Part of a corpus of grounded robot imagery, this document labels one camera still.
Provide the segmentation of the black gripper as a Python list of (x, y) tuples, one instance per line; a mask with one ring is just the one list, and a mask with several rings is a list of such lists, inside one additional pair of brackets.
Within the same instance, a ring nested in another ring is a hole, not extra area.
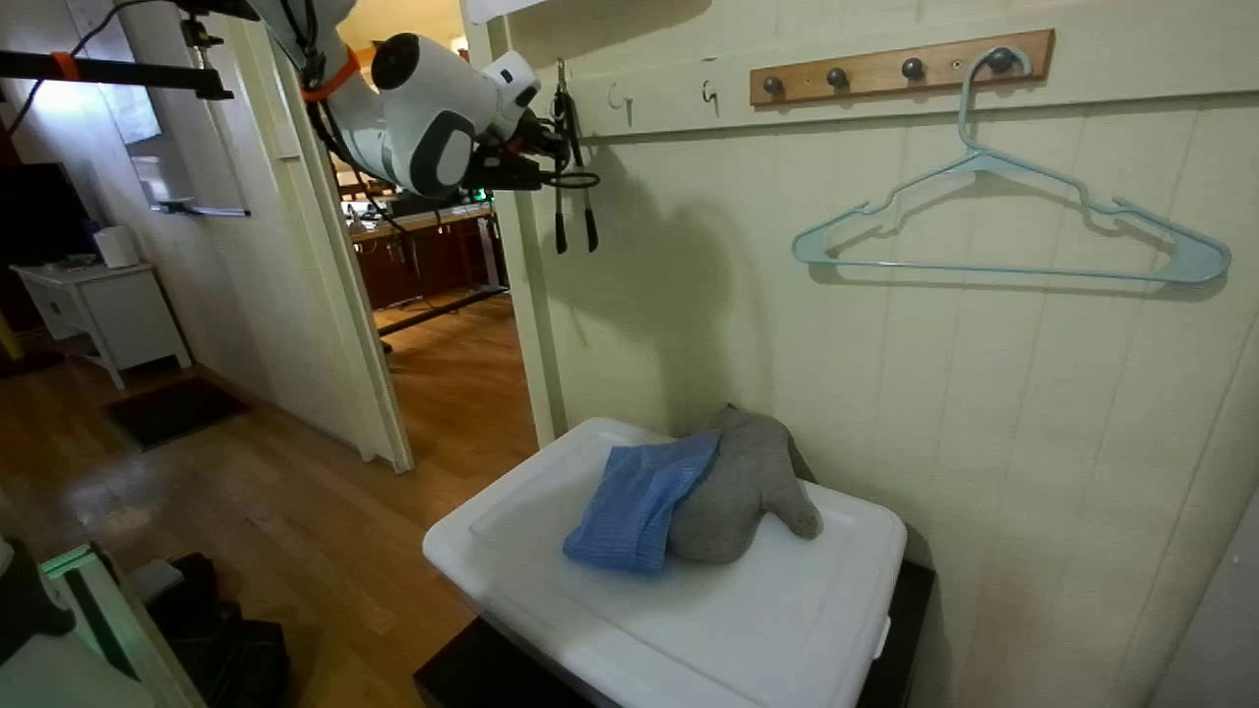
[(510, 137), (489, 133), (468, 160), (468, 190), (598, 190), (602, 178), (592, 168), (548, 173), (542, 158), (561, 158), (561, 137), (551, 123), (527, 116)]

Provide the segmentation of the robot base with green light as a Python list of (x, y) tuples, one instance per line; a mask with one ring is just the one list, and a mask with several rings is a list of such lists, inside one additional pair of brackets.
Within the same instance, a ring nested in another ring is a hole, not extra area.
[(0, 544), (0, 708), (207, 708), (95, 548)]

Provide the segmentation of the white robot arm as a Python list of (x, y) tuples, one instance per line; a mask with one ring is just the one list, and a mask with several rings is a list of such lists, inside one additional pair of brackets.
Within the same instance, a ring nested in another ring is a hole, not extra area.
[(353, 0), (249, 0), (299, 74), (308, 123), (348, 164), (419, 192), (592, 190), (561, 118), (538, 118), (538, 74), (518, 50), (474, 67), (419, 32), (357, 54), (339, 38)]

